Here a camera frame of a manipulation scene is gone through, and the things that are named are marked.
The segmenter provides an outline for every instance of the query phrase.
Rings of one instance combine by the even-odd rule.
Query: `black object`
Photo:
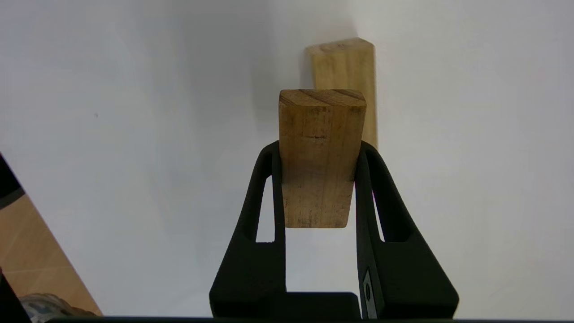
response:
[[[0,268],[0,322],[29,323],[28,315]]]
[[[8,164],[0,155],[0,210],[7,207],[24,195],[20,183],[8,167]]]
[[[256,243],[265,180],[273,178],[275,241]],[[416,228],[373,146],[355,171],[357,265],[364,318],[452,318],[459,298]],[[373,195],[386,242],[381,241]],[[352,293],[288,293],[279,142],[255,163],[247,196],[210,291],[214,317],[360,319]]]

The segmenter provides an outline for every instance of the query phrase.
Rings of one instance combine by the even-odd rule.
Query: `white surface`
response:
[[[208,316],[279,90],[311,87],[307,45],[359,35],[378,51],[380,152],[457,316],[574,320],[573,13],[5,2],[0,151],[104,313]],[[290,290],[357,292],[350,222],[287,231]]]

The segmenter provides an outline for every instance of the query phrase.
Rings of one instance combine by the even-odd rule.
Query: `light wooden block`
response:
[[[281,91],[279,150],[287,228],[347,225],[365,110],[359,91]]]
[[[346,39],[307,48],[316,89],[358,90],[367,101],[362,139],[377,147],[375,97],[375,46],[360,39]]]

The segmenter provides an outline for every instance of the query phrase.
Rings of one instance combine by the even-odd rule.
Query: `wooden block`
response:
[[[287,228],[343,228],[366,102],[353,90],[283,90],[279,150]]]
[[[360,39],[346,39],[307,48],[316,89],[358,90],[367,101],[362,139],[377,147],[375,97],[375,46]]]

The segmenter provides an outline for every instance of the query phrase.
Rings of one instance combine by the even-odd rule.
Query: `wooden floor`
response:
[[[101,315],[27,195],[0,210],[0,266],[18,296],[51,293]]]

